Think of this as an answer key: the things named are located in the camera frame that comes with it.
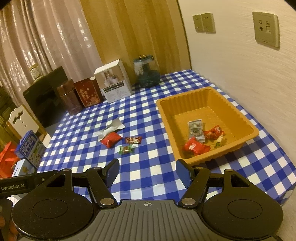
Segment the snack packet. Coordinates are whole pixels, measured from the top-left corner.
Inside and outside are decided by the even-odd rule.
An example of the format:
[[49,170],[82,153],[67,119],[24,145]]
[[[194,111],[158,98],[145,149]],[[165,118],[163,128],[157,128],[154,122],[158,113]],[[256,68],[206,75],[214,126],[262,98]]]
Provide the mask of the snack packet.
[[101,143],[103,143],[108,148],[113,147],[118,141],[120,141],[122,137],[115,132],[111,132],[105,136]]
[[132,144],[128,145],[128,146],[120,146],[119,147],[119,155],[124,155],[124,154],[129,154],[129,153],[133,153],[132,152]]
[[217,140],[215,140],[215,147],[214,148],[217,148],[217,147],[220,147],[223,145],[223,140],[224,140],[224,135],[221,134]]
[[205,136],[202,131],[202,126],[203,126],[202,120],[198,119],[198,120],[189,121],[187,124],[189,128],[189,138],[195,137],[197,141],[201,143],[205,142]]
[[141,144],[142,137],[126,137],[126,144]]
[[198,142],[195,139],[195,137],[192,137],[191,139],[189,139],[189,141],[187,141],[186,144],[184,145],[184,150],[193,152],[195,156],[206,153],[210,149],[211,149],[210,146],[207,146]]
[[224,131],[221,130],[220,126],[217,125],[208,131],[204,131],[204,135],[208,139],[217,140],[219,136],[225,134]]
[[103,140],[103,138],[109,133],[116,130],[121,130],[123,128],[125,128],[125,125],[121,123],[119,118],[114,119],[110,125],[106,126],[105,129],[96,132],[96,135],[98,136],[98,141]]

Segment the cardboard box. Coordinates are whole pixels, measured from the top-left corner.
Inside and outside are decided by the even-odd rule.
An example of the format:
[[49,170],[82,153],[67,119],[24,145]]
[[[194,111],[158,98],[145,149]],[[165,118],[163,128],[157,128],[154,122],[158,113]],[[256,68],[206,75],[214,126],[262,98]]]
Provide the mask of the cardboard box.
[[120,59],[97,68],[94,75],[109,103],[131,95],[131,83]]
[[20,140],[20,143],[15,150],[15,154],[20,159],[28,160],[37,170],[45,150],[46,147],[31,130]]
[[[35,172],[36,172],[35,167],[33,167],[31,165],[31,163],[29,163],[26,159],[22,159],[16,163],[15,170],[14,170],[12,176],[17,177],[17,176],[32,174]],[[25,195],[27,195],[27,194],[25,193],[25,194],[13,195],[13,197],[17,200],[20,200]]]

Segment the wooden wall panel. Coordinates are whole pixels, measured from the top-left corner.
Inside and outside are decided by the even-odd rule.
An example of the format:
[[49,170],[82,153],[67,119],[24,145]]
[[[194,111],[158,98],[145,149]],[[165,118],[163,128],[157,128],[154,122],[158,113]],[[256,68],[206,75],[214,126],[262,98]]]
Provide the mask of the wooden wall panel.
[[121,58],[135,83],[133,59],[152,54],[161,74],[191,69],[177,0],[80,0],[104,64]]

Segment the curtain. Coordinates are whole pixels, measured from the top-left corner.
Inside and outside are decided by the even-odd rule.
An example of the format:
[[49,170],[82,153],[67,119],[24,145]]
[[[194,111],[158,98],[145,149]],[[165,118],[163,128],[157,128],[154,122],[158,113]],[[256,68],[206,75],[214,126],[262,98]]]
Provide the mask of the curtain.
[[16,105],[27,105],[34,64],[44,75],[63,66],[74,82],[102,66],[79,0],[12,0],[0,11],[0,31],[0,83]]

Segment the table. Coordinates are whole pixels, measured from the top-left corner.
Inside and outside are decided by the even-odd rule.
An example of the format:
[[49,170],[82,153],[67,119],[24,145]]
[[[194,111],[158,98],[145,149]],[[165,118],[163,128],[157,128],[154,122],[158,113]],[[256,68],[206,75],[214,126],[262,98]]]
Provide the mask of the table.
[[[155,103],[160,98],[211,86],[238,108],[260,133],[241,149],[200,166],[215,173],[234,169],[283,204],[295,188],[296,168],[263,126],[230,96],[192,70],[166,74],[162,80],[160,85],[150,89],[134,89],[132,96],[114,103],[105,101],[77,115],[66,114],[52,137],[38,171],[71,168],[73,172],[85,172],[91,167],[104,167],[113,158],[118,158],[120,173],[111,189],[117,201],[179,201],[185,189],[175,172],[172,148]],[[97,141],[95,132],[117,117],[126,126],[118,132],[119,135],[143,137],[142,144],[134,149],[133,154],[118,154],[124,140],[111,149]],[[89,197],[86,188],[74,190]],[[207,198],[219,192],[220,188],[210,188]]]

